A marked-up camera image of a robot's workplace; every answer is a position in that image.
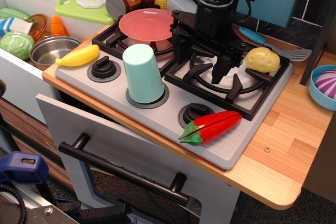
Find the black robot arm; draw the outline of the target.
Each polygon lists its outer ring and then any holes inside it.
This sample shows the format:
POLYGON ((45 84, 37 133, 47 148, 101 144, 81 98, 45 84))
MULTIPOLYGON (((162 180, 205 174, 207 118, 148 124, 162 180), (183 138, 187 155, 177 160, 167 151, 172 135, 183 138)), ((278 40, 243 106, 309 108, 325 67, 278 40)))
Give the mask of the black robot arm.
MULTIPOLYGON (((254 0, 245 0, 250 6, 254 0)), ((174 59, 181 64, 191 57, 193 48, 200 48, 210 57, 217 57, 212 70, 212 83, 220 83, 234 67, 243 62, 242 40, 233 32, 239 0, 197 0, 195 14, 172 11, 171 25, 174 59)))

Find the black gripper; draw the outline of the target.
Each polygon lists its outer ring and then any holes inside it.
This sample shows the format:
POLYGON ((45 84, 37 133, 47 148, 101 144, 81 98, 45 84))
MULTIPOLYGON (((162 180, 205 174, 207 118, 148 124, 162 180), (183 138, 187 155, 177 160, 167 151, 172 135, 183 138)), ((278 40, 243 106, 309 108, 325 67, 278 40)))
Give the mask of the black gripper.
POLYGON ((217 56, 212 70, 212 84, 219 84, 232 68, 239 67, 243 63, 244 49, 240 47, 243 41, 231 27, 224 29, 218 37, 211 38, 194 28, 196 14, 181 10, 174 10, 171 14, 174 20, 170 31, 176 63, 182 64, 190 57, 193 45, 217 56))

